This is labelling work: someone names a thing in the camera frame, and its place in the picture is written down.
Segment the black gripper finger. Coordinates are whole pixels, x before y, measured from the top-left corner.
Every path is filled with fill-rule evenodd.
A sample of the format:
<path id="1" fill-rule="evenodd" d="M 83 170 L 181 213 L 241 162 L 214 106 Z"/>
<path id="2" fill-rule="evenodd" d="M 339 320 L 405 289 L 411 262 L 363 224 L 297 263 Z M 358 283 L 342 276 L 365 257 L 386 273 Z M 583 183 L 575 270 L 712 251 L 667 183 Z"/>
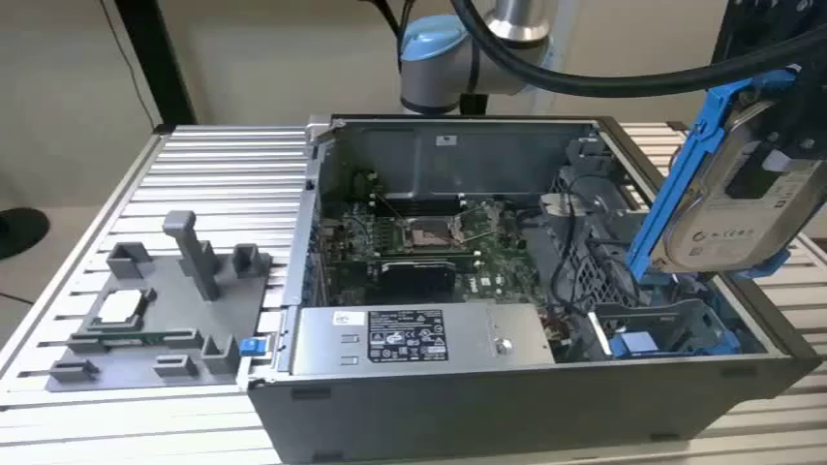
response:
<path id="1" fill-rule="evenodd" d="M 781 175 L 782 171 L 766 170 L 762 163 L 749 161 L 730 180 L 725 192 L 732 198 L 762 198 Z"/>

